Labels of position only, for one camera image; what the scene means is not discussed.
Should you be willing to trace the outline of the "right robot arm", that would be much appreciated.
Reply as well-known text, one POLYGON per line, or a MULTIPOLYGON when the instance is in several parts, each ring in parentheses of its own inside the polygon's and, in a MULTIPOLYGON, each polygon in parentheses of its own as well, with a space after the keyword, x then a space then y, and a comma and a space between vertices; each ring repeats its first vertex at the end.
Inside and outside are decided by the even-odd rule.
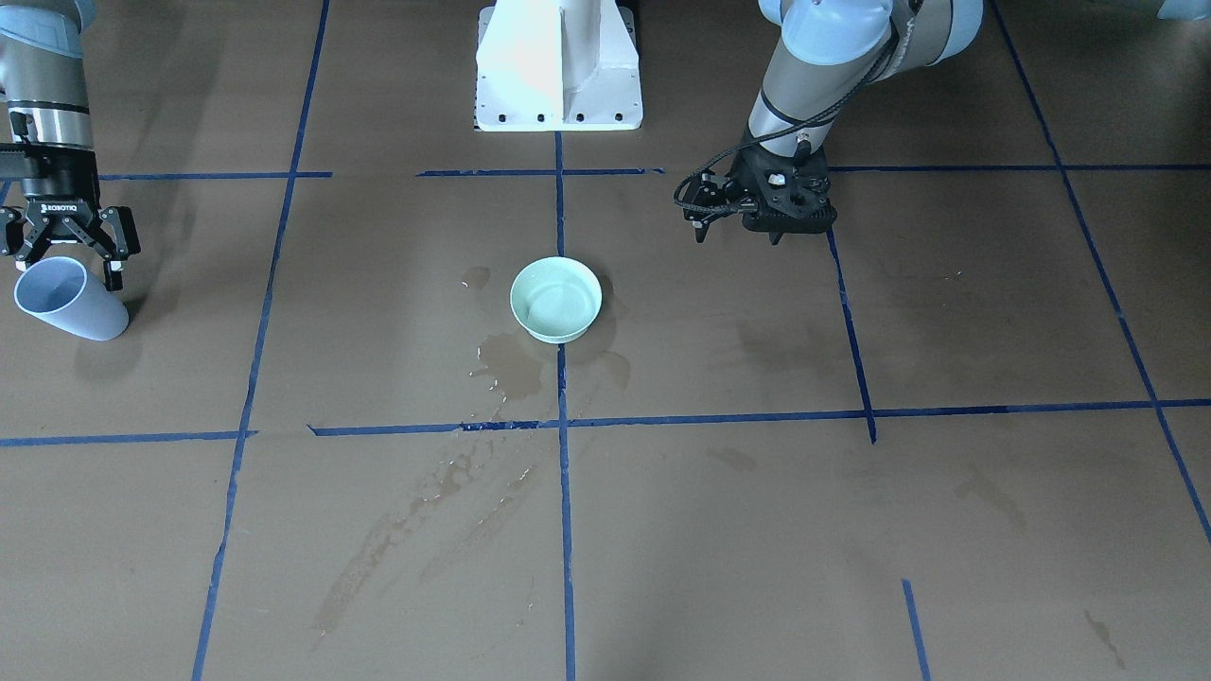
POLYGON ((140 241, 130 207, 102 205, 81 39, 96 17, 94 1, 1 5, 2 181, 25 198, 2 206, 2 254, 24 271, 57 244, 84 245, 116 292, 140 241))

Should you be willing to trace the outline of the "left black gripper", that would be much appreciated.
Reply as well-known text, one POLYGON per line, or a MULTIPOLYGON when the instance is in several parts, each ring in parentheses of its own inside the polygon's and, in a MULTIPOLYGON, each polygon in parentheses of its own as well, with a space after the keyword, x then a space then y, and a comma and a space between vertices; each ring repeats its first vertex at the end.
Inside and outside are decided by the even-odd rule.
MULTIPOLYGON (((823 234, 834 227, 836 208, 830 200, 830 160, 817 149, 808 155, 792 151, 781 156, 753 144, 741 151, 727 173, 724 198, 744 206, 741 223, 751 231, 769 233, 777 246, 784 234, 823 234)), ((708 238, 712 212, 691 210, 693 240, 708 238)))

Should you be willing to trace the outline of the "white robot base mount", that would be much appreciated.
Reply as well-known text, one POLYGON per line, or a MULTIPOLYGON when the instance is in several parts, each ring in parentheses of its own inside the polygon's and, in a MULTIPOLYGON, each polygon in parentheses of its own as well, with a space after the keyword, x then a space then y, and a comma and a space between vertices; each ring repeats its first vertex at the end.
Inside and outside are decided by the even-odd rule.
POLYGON ((641 127, 631 1, 497 1, 480 11, 474 125, 484 132, 641 127))

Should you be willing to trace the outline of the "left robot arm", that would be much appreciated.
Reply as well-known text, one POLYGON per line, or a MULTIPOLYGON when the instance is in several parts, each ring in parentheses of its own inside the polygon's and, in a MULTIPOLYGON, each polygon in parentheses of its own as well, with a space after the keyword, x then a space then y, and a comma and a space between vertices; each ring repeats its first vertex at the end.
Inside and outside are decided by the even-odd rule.
POLYGON ((981 1, 764 1, 780 38, 744 132, 682 181, 675 204, 702 242, 714 221, 739 217, 770 244, 830 233, 830 161, 823 149, 843 108, 865 88, 965 50, 982 25, 981 1))

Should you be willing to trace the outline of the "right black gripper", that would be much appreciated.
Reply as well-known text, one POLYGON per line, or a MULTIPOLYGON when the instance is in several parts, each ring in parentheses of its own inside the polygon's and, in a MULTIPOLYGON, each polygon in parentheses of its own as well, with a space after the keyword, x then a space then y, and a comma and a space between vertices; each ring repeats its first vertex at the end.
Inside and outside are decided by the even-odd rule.
POLYGON ((17 271, 29 267, 31 248, 47 248, 67 238, 105 248, 105 288, 124 288, 124 263, 140 252, 140 241, 130 207, 102 211, 94 151, 4 144, 1 161, 4 181, 19 181, 25 195, 25 211, 1 208, 1 254, 13 259, 17 271))

